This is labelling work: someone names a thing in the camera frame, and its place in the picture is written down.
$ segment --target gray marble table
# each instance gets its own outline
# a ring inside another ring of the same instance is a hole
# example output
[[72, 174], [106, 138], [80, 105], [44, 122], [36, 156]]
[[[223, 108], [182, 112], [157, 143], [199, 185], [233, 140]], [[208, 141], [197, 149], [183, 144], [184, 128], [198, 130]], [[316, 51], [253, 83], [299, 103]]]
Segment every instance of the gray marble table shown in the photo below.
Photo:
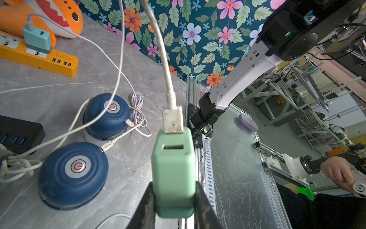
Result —
[[[97, 43], [115, 63], [119, 62], [120, 39], [86, 16], [82, 36]], [[80, 105], [98, 94], [111, 93], [117, 78], [117, 70], [107, 58], [82, 39], [57, 38], [55, 48], [79, 58], [77, 77], [0, 59], [0, 115], [41, 123], [46, 132], [44, 141], [65, 133]], [[166, 106], [166, 86], [163, 69], [128, 44], [125, 45], [122, 71], [136, 92], [144, 95], [142, 110], [152, 137], [133, 132], [108, 150], [109, 173], [103, 190], [92, 202], [73, 211], [56, 211], [40, 200], [36, 185], [38, 171], [33, 177], [1, 184], [1, 229], [93, 229], [112, 214], [133, 215], [152, 180], [150, 156], [156, 134], [163, 126], [161, 111]], [[186, 83], [175, 76], [172, 80], [177, 104], [185, 107]], [[129, 103], [131, 93], [122, 78], [117, 95]], [[82, 132], [71, 135], [66, 143], [75, 141], [83, 141]], [[29, 158], [47, 156], [56, 144], [38, 150]], [[117, 217], [103, 227], [125, 228], [128, 221]], [[156, 227], [176, 228], [177, 224], [175, 219], [157, 217]]]

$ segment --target orange power strip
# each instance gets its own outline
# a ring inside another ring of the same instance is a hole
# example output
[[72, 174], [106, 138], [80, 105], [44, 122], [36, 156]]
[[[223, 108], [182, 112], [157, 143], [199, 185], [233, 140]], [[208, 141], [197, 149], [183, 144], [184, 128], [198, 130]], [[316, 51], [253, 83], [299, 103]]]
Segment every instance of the orange power strip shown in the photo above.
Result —
[[1, 30], [0, 58], [70, 77], [76, 77], [79, 63], [77, 57], [55, 49], [50, 54], [29, 49], [23, 38]]

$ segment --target white flower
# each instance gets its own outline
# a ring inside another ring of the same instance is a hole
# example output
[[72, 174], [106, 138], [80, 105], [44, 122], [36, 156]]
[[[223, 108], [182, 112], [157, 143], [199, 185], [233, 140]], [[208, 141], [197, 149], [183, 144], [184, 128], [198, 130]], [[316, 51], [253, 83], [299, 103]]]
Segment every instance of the white flower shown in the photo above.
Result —
[[187, 45], [192, 45], [193, 41], [198, 43], [201, 36], [198, 35], [202, 31], [201, 26], [194, 27], [193, 23], [188, 23], [187, 30], [183, 31], [183, 37], [187, 38]]
[[258, 30], [253, 30], [252, 32], [250, 32], [250, 34], [249, 34], [249, 37], [250, 38], [253, 38], [253, 40], [251, 40], [251, 42], [249, 43], [249, 45], [252, 47], [253, 46], [253, 44], [257, 41], [257, 38], [258, 38], [258, 35], [259, 35], [259, 33], [262, 31], [262, 28], [263, 28], [263, 25], [264, 24], [261, 24], [260, 26], [259, 26], [259, 28], [258, 28]]

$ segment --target glass surface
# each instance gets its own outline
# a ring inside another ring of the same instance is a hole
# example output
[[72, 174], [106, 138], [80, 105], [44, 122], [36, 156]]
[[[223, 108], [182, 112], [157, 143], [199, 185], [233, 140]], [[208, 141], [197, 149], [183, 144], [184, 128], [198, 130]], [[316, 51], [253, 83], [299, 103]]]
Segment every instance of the glass surface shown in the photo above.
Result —
[[213, 125], [212, 164], [217, 213], [223, 228], [283, 229], [274, 217], [254, 143], [256, 135], [244, 126], [239, 108], [229, 106]]

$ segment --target green usb charger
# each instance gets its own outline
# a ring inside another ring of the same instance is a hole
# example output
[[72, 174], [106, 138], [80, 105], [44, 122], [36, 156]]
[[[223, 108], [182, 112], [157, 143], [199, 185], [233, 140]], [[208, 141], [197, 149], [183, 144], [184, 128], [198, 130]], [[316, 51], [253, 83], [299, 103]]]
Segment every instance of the green usb charger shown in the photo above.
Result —
[[194, 211], [195, 152], [191, 131], [158, 133], [151, 156], [155, 209], [161, 218], [188, 218]]

